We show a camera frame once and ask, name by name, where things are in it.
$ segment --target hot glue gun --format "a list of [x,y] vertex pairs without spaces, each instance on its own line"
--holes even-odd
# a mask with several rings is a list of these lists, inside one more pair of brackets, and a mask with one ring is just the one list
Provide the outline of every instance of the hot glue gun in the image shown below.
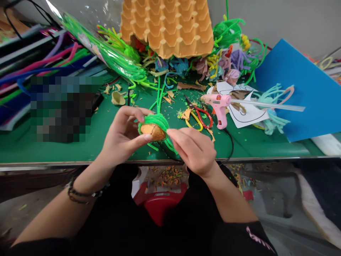
[[220,94],[206,94],[201,97],[206,104],[210,104],[214,111],[216,112],[218,124],[217,128],[222,130],[227,127],[227,119],[225,113],[225,107],[231,104],[230,95],[220,95]]

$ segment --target green tabletop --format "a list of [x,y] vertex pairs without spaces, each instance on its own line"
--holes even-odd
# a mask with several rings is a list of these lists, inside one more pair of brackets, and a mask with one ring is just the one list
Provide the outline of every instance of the green tabletop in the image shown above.
[[[128,84],[125,80],[119,79],[117,83],[123,87],[122,91],[127,91]],[[156,101],[157,92],[152,89],[137,86],[135,93],[137,93],[135,102],[139,107],[150,108]],[[184,111],[187,109],[184,94],[190,100],[197,100],[201,96],[196,90],[181,90],[178,91],[178,95],[174,99],[175,103],[172,105],[167,102],[162,103],[161,113],[168,120],[171,128],[186,127],[185,121],[177,117],[179,110]],[[17,125],[12,132],[0,132],[2,145],[0,149],[0,166],[71,166],[93,161],[100,152],[108,128],[119,109],[119,106],[111,103],[111,96],[104,94],[104,98],[97,113],[92,116],[90,131],[85,135],[86,139],[83,142],[34,142],[30,132],[29,118],[22,120],[20,125]],[[213,120],[215,123],[217,122],[215,116],[213,116]],[[254,126],[237,129],[229,114],[227,115],[227,121],[227,129],[232,134],[235,144],[231,161],[324,156],[311,140],[289,143],[286,136],[278,131],[268,136],[263,130]],[[190,118],[190,123],[195,124],[193,117]],[[217,129],[215,124],[212,131],[216,139],[214,144],[217,150],[217,159],[227,158],[231,152],[230,138],[223,130]],[[155,151],[148,146],[144,146],[129,161],[139,163],[147,161],[156,164],[161,161],[170,161],[170,159],[163,150]]]

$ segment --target red stool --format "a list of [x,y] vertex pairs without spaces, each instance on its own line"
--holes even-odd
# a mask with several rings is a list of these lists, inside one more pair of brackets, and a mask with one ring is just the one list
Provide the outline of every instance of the red stool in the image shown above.
[[147,182],[141,184],[134,196],[134,201],[139,207],[144,207],[156,225],[162,226],[166,212],[173,209],[184,197],[187,184],[181,183],[181,193],[155,192],[146,194]]

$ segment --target black sleeve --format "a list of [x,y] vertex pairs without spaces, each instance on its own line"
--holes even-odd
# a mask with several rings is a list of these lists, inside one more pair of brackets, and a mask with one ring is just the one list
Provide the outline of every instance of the black sleeve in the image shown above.
[[222,223],[213,235],[212,255],[277,255],[259,221]]
[[8,250],[7,256],[67,256],[70,255],[70,248],[70,242],[65,238],[47,238],[16,244]]

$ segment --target bracelet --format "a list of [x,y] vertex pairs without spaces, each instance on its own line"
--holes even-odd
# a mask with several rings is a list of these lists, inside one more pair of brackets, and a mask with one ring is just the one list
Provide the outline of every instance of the bracelet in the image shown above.
[[105,187],[100,190],[100,191],[97,191],[97,192],[94,192],[92,194],[82,194],[82,193],[79,193],[77,192],[75,189],[74,189],[74,182],[75,182],[75,176],[73,176],[70,180],[70,182],[68,183],[68,189],[67,189],[67,194],[70,198],[71,201],[73,202],[76,202],[76,203],[83,203],[83,204],[88,204],[89,202],[83,202],[83,201],[79,201],[77,200],[75,197],[73,197],[71,194],[74,194],[75,196],[78,196],[78,197],[100,197],[102,194],[103,194],[103,191],[110,186],[110,183],[108,182]]
[[69,198],[71,201],[76,202],[76,203],[80,203],[80,204],[89,204],[89,202],[84,202],[84,201],[79,201],[76,198],[74,198],[72,195],[69,194]]

